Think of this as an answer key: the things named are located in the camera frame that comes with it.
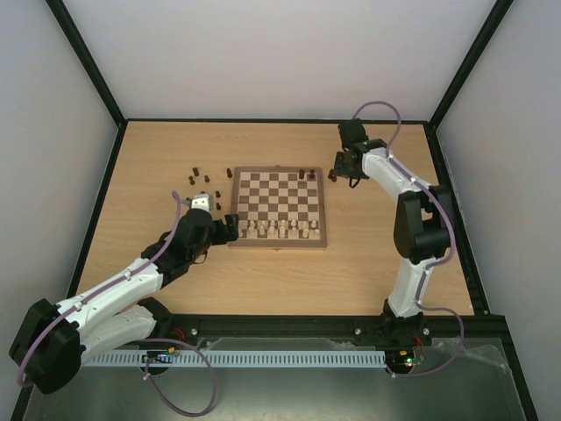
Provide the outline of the wooden chess board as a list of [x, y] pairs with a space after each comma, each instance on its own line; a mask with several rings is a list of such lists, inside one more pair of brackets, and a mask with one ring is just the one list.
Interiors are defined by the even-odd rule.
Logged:
[[[299, 179], [299, 171], [304, 169], [305, 178]], [[308, 172], [314, 169], [314, 180], [308, 179]], [[233, 172], [231, 212], [238, 214], [238, 228], [244, 230], [244, 237], [231, 243], [232, 247], [266, 248], [281, 250], [287, 248], [327, 247], [327, 224], [325, 217], [323, 171], [318, 167], [237, 167]], [[256, 239], [247, 238], [249, 222], [253, 220], [257, 231]], [[274, 220], [278, 230], [277, 239], [267, 237], [269, 222]], [[286, 221], [287, 236], [279, 238], [279, 224]], [[290, 231], [290, 221], [295, 220], [297, 230]], [[299, 238], [299, 223], [316, 220], [320, 229], [319, 239]], [[258, 237], [259, 224], [266, 223], [266, 237]]]

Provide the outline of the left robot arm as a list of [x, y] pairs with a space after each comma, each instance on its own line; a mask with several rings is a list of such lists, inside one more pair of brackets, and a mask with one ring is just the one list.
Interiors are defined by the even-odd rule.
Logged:
[[9, 351], [19, 387], [53, 393], [96, 356], [163, 329], [157, 314], [164, 309], [148, 296], [184, 276], [211, 246], [238, 239], [238, 215], [213, 218], [211, 195], [187, 205], [176, 210], [172, 229], [121, 272], [80, 295], [41, 299], [28, 309]]

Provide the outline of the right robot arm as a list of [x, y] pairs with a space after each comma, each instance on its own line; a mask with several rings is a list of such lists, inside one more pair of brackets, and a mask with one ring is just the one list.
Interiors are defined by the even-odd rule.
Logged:
[[346, 178], [352, 188], [370, 179], [395, 200], [394, 245], [401, 264], [384, 302], [379, 332], [388, 344], [410, 344], [423, 332], [423, 299], [430, 277], [454, 250], [451, 192], [414, 175], [386, 142], [368, 138], [360, 120], [344, 121], [337, 128], [342, 150], [330, 179]]

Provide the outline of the black aluminium frame rail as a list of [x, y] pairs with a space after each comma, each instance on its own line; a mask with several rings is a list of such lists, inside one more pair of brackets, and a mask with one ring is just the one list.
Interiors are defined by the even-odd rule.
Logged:
[[329, 339], [356, 346], [397, 349], [433, 339], [500, 339], [512, 341], [503, 316], [420, 316], [391, 322], [385, 316], [218, 316], [173, 314], [164, 318], [152, 338], [185, 339], [195, 345], [221, 338]]

